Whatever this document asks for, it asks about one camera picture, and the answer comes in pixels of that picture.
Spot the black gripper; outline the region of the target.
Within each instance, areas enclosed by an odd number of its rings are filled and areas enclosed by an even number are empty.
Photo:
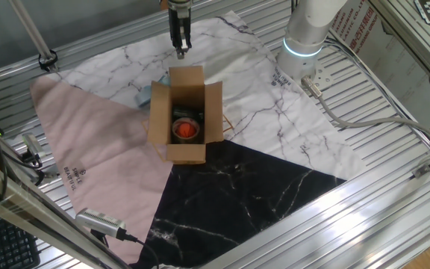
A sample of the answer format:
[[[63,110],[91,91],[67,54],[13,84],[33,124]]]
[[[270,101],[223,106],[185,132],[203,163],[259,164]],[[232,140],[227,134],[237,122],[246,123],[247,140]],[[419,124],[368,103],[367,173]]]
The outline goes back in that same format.
[[[193,0],[168,0],[170,10],[174,10],[178,19],[170,20],[170,37],[177,50],[178,59],[184,59],[192,48],[190,41],[190,18]]]

